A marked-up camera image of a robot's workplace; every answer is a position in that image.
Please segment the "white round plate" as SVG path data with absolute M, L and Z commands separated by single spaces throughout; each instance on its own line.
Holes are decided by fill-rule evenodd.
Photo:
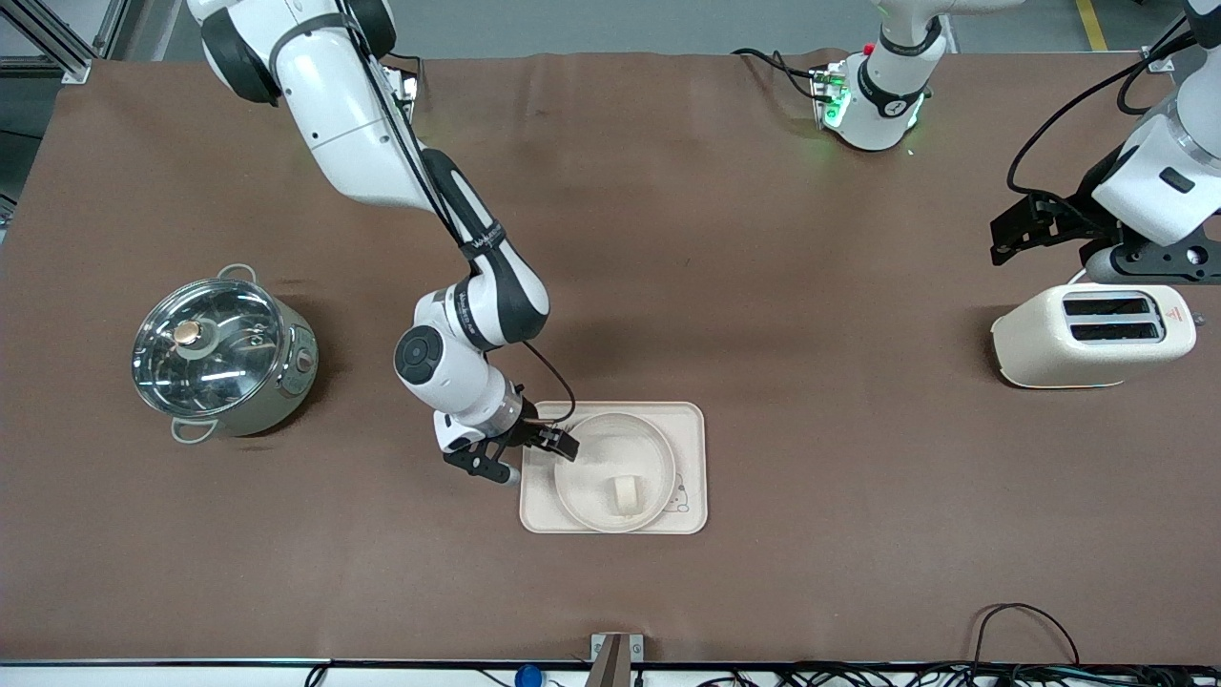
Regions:
M 574 462 L 556 465 L 553 480 L 560 505 L 571 519 L 597 533 L 632 533 L 659 517 L 676 486 L 672 443 L 647 419 L 629 412 L 601 412 L 574 428 L 580 441 Z M 643 513 L 621 519 L 614 513 L 610 478 L 640 475 Z

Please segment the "cream rabbit print tray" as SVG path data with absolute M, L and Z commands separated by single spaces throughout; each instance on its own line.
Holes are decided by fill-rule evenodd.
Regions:
M 695 534 L 708 519 L 708 471 L 706 467 L 705 417 L 691 401 L 580 401 L 560 427 L 574 434 L 585 419 L 601 412 L 629 412 L 653 422 L 674 448 L 676 486 L 672 500 L 647 527 L 620 534 Z M 525 530 L 537 534 L 606 534 L 589 530 L 571 519 L 557 495 L 553 470 L 564 458 L 525 448 L 520 482 L 519 519 Z

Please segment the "cream two-slot toaster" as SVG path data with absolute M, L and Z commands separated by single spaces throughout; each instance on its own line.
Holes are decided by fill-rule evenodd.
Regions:
M 1104 388 L 1186 358 L 1197 345 L 1197 318 L 1168 286 L 1076 281 L 1004 314 L 990 336 L 1012 386 Z

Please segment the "steel electric cooking pot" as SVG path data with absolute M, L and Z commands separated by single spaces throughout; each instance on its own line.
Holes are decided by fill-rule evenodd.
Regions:
M 223 412 L 204 419 L 179 419 L 161 412 L 170 419 L 172 438 L 188 447 L 217 438 L 217 436 L 261 434 L 277 427 L 286 419 L 289 419 L 297 408 L 300 408 L 302 401 L 305 400 L 308 392 L 317 379 L 320 366 L 317 336 L 315 336 L 313 326 L 295 309 L 289 308 L 278 297 L 274 297 L 266 290 L 258 278 L 256 270 L 247 264 L 234 262 L 219 270 L 214 278 L 248 279 L 272 297 L 275 305 L 280 306 L 280 317 L 283 325 L 282 336 L 280 336 L 280 355 L 274 364 L 272 373 L 258 388 L 256 394 L 245 401 L 239 401 L 236 408 L 228 408 Z

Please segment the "brown table cover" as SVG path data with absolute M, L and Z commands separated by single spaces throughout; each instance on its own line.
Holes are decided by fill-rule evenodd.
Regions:
M 899 151 L 817 135 L 728 56 L 444 60 L 416 126 L 538 271 L 581 400 L 694 401 L 697 534 L 532 534 L 397 379 L 444 227 L 320 174 L 205 63 L 59 93 L 0 246 L 0 656 L 954 660 L 1028 603 L 1087 663 L 1221 664 L 1221 288 L 1190 355 L 1004 386 L 994 318 L 1074 246 L 994 268 L 1011 157 L 1121 55 L 954 55 Z M 158 301 L 234 262 L 317 336 L 261 434 L 183 445 L 128 369 Z

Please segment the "glass pot lid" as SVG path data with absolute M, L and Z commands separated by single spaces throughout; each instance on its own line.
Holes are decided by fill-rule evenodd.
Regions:
M 197 279 L 136 329 L 131 371 L 150 408 L 204 419 L 256 394 L 280 355 L 280 306 L 248 279 Z

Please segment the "grey metal mount bracket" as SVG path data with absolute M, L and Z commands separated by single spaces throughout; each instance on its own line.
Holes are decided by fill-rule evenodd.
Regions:
M 585 687 L 642 687 L 643 635 L 593 635 Z

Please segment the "aluminium frame profile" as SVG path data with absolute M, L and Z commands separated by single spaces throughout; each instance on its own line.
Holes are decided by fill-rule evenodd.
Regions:
M 116 51 L 134 0 L 0 0 L 0 77 L 85 82 Z

